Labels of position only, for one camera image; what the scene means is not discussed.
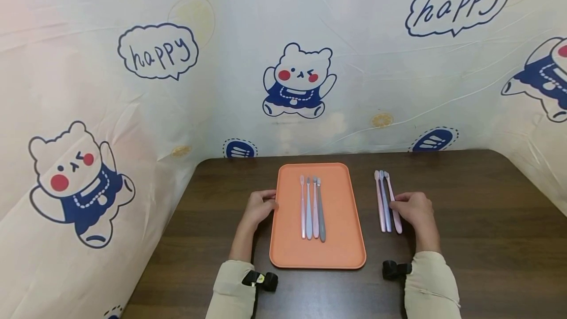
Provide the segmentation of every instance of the left hand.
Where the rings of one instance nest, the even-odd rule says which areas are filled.
[[[266,219],[272,210],[277,209],[275,200],[276,190],[254,191],[250,194],[245,214],[242,216],[242,225],[252,226],[254,229]]]

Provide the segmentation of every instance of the toothbrush handle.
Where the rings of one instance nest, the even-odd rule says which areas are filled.
[[[303,195],[303,185],[301,185],[301,238],[305,239],[305,197]]]
[[[390,182],[389,177],[386,178],[386,180],[388,181],[388,190],[390,192],[390,202],[392,202],[393,200],[396,199],[396,196],[393,195],[392,183]],[[402,234],[402,220],[400,219],[400,214],[398,213],[398,211],[392,210],[392,215],[393,215],[393,225],[395,225],[395,227],[396,227],[396,232],[398,234]]]
[[[313,218],[311,217],[311,197],[309,196],[309,194],[311,193],[310,191],[310,184],[307,184],[307,239],[311,240],[311,237],[313,236],[313,224],[311,223],[313,221]]]
[[[382,202],[382,192],[380,190],[380,181],[376,179],[376,194],[378,195],[378,215],[380,215],[380,229],[382,233],[386,233],[386,223],[384,221],[384,203]]]
[[[317,186],[313,184],[313,237],[318,238]]]
[[[325,228],[325,216],[322,213],[321,186],[317,185],[318,193],[318,216],[319,216],[319,238],[321,242],[327,240],[327,229]]]
[[[384,180],[380,180],[380,188],[382,193],[382,204],[384,205],[384,218],[386,221],[386,231],[388,233],[392,232],[392,220],[389,215],[388,199],[386,198],[386,190],[384,187]]]

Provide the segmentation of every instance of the gray toothbrush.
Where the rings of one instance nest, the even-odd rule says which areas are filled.
[[[325,216],[322,213],[322,200],[321,200],[321,178],[317,178],[317,208],[319,220],[319,238],[321,242],[327,240],[327,231],[325,229]]]

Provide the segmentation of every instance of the fabric backdrop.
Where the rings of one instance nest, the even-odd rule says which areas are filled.
[[[0,0],[0,318],[116,318],[208,158],[489,148],[567,214],[563,0]]]

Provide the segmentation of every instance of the blue circle patch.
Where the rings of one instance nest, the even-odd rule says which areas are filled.
[[[459,137],[459,131],[454,128],[434,128],[415,141],[411,151],[436,152],[447,148]]]
[[[254,158],[258,154],[256,145],[243,139],[229,139],[224,143],[225,158]]]

